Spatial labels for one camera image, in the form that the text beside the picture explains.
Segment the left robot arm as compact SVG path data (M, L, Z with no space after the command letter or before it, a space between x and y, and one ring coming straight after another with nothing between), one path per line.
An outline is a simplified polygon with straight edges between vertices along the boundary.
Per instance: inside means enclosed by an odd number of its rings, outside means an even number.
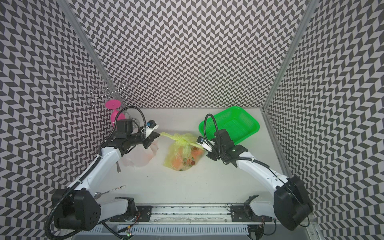
M99 204L95 199L97 189L110 169L130 149L142 145L147 149L160 136L158 125L150 120L137 133L133 132L133 121L124 119L115 123L114 131L101 145L101 154L65 190L57 190L52 196L53 221L58 229L90 231L99 222L120 216L127 220L137 214L133 198L118 197Z

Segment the yellow green plastic bag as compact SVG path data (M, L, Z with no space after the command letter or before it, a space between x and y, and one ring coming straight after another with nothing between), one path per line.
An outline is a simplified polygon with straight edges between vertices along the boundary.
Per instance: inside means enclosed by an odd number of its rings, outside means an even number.
M170 135L165 132L160 133L160 135L174 141L168 149L163 164L164 167L174 171L189 170L199 162L206 152L202 146L196 143L198 137L195 135L189 133Z

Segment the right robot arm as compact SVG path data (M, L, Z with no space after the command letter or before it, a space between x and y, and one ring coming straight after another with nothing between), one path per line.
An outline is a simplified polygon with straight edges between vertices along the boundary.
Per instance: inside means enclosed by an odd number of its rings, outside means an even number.
M296 177L287 177L259 161L247 148L235 145L226 130L219 130L210 141L202 136L197 144L208 151L208 158L233 165L248 173L264 186L272 199L262 200L258 195L250 197L245 206L256 216L278 220L286 229L293 231L313 212L313 203L304 182Z

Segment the white plastic bag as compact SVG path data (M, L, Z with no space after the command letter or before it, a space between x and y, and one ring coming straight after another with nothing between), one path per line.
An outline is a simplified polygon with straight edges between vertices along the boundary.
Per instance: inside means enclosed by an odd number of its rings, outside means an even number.
M155 140L147 149L142 145L138 145L131 152L125 154L120 161L125 167L141 168L146 166L156 156L158 149L157 140Z

